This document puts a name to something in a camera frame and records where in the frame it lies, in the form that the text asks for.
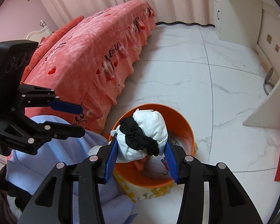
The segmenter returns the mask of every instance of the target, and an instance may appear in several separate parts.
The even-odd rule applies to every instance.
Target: pink bedspread
[[[27,108],[26,115],[56,115],[100,133],[132,63],[154,29],[153,9],[133,0],[82,20],[39,61],[24,83],[55,89],[61,100],[83,106],[83,114]]]

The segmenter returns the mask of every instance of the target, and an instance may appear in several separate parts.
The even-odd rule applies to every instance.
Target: white marble floor
[[[280,194],[274,182],[280,131],[242,122],[266,98],[265,71],[251,48],[220,41],[213,27],[159,25],[143,47],[141,61],[108,116],[105,132],[126,111],[145,103],[178,110],[190,123],[201,162],[225,162],[267,223]],[[176,223],[183,186],[159,198],[138,201],[135,224]],[[208,223],[208,185],[204,223]]]

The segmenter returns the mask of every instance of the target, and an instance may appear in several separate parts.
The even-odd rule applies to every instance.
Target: cabinet door
[[[214,0],[214,20],[215,20],[215,27],[220,32],[220,0]]]

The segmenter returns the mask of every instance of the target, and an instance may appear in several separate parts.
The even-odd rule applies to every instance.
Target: pink wall
[[[5,0],[0,7],[0,41],[26,39],[42,29],[41,20],[51,31],[58,29],[40,0]]]

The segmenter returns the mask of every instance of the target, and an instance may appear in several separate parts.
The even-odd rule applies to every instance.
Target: white headboard
[[[39,43],[42,37],[47,37],[52,33],[43,20],[39,23],[39,25],[42,26],[43,29],[39,31],[32,31],[30,34],[28,34],[26,38],[27,40],[36,41]]]

